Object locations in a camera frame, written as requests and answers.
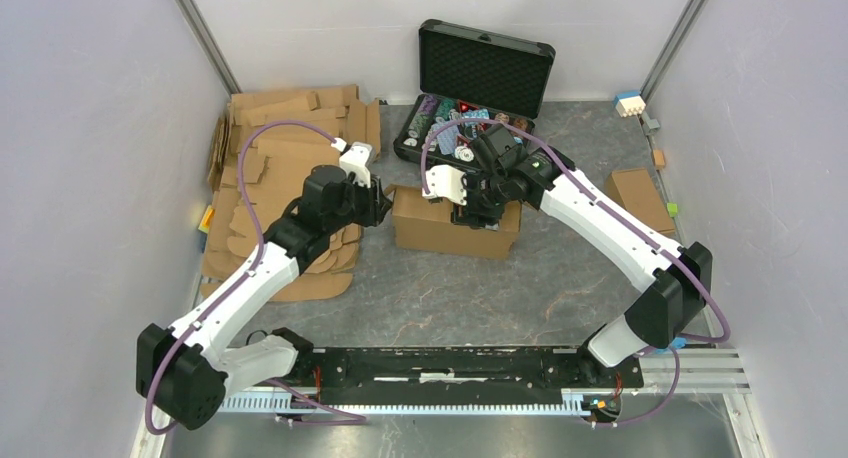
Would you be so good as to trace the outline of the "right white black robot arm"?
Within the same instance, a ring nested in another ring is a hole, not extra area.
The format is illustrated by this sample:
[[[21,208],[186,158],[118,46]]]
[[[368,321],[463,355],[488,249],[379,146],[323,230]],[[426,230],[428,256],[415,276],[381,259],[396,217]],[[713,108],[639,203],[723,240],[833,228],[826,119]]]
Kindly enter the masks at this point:
[[[474,212],[519,201],[567,225],[628,278],[638,298],[581,345],[580,378],[591,386],[612,379],[625,359],[669,348],[692,319],[708,308],[724,317],[711,294],[712,254],[700,243],[685,247],[636,219],[597,189],[574,163],[540,142],[533,152],[518,144],[517,129],[493,123],[479,137],[483,175],[449,165],[422,167],[422,194],[447,198]]]

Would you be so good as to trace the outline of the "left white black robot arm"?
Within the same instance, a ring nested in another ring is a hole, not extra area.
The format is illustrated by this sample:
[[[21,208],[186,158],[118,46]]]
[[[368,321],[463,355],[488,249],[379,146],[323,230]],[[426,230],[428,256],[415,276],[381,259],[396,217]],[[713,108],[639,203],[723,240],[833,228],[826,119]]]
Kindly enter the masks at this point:
[[[293,284],[329,249],[333,234],[355,224],[379,225],[391,208],[381,180],[367,171],[319,165],[300,197],[260,232],[245,262],[207,299],[167,327],[148,325],[136,345],[136,391],[144,397],[147,430],[160,410],[174,425],[195,430],[230,396],[271,378],[306,383],[313,357],[272,334],[231,347],[235,335],[278,292]]]

